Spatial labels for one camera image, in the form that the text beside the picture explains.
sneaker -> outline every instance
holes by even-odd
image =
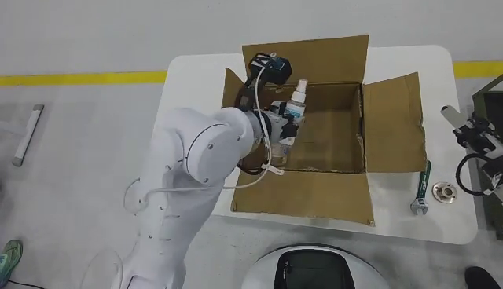
[[[472,266],[464,271],[468,289],[501,289],[496,280],[482,267]]]
[[[10,240],[0,254],[0,288],[9,282],[10,274],[23,255],[23,244],[19,240]]]

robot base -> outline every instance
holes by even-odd
[[[300,244],[277,249],[248,271],[241,289],[389,289],[369,263],[337,247]]]

green shoe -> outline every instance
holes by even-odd
[[[19,240],[10,240],[0,254],[0,288],[9,282],[10,274],[21,260],[23,244]]]

white cable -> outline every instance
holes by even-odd
[[[124,191],[124,196],[123,196],[123,207],[124,209],[130,213],[130,214],[137,214],[143,210],[145,210],[149,206],[149,200],[150,196],[154,193],[158,192],[189,192],[189,191],[203,191],[203,190],[208,190],[211,187],[205,187],[205,188],[155,188],[147,192],[145,196],[140,200],[140,207],[138,209],[130,209],[127,204],[126,204],[126,196],[127,193],[129,192],[129,189],[136,183],[140,181],[140,178],[137,177],[134,179],[126,188]]]
[[[260,111],[260,103],[259,103],[259,81],[260,81],[260,76],[264,72],[266,68],[262,68],[260,70],[259,74],[257,75],[257,79],[255,80],[255,103],[257,104],[257,112],[259,113],[259,121],[260,121],[260,126],[262,127],[262,130],[264,131],[264,145],[267,148],[267,164],[263,165],[264,171],[260,174],[260,177],[257,178],[255,181],[252,183],[248,183],[247,185],[239,185],[239,186],[224,186],[224,190],[234,190],[236,188],[249,188],[252,185],[256,185],[259,183],[265,176],[268,171],[268,168],[270,167],[270,163],[273,157],[273,150],[270,145],[270,139],[269,139],[269,132],[267,131],[267,126],[266,126],[266,121],[263,118],[263,114]],[[208,190],[210,189],[209,187],[206,188],[155,188],[153,190],[148,191],[143,199],[141,199],[141,206],[138,209],[131,210],[130,208],[127,207],[126,205],[126,195],[131,186],[133,186],[136,182],[140,181],[140,178],[134,179],[126,188],[126,191],[124,191],[124,197],[123,197],[123,207],[124,209],[131,214],[137,214],[143,210],[145,210],[149,206],[149,199],[150,196],[154,193],[158,192],[189,192],[189,191],[202,191],[202,190]]]
[[[266,69],[265,67],[262,67],[262,70],[260,70],[259,74],[257,75],[257,79],[255,80],[255,103],[257,104],[257,112],[259,113],[260,126],[264,131],[264,145],[267,148],[267,164],[263,165],[264,171],[260,174],[260,177],[255,181],[253,181],[252,183],[248,183],[247,185],[224,186],[223,187],[224,190],[233,190],[236,188],[249,188],[252,185],[256,185],[266,176],[267,171],[269,170],[270,163],[273,157],[273,149],[270,146],[269,132],[267,131],[266,121],[264,120],[262,112],[260,111],[260,104],[259,104],[259,80],[260,76],[262,75],[262,72],[264,72],[265,69]]]

blue label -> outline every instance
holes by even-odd
[[[294,118],[300,118],[300,112],[296,112],[295,110],[285,109],[285,113],[293,115]]]

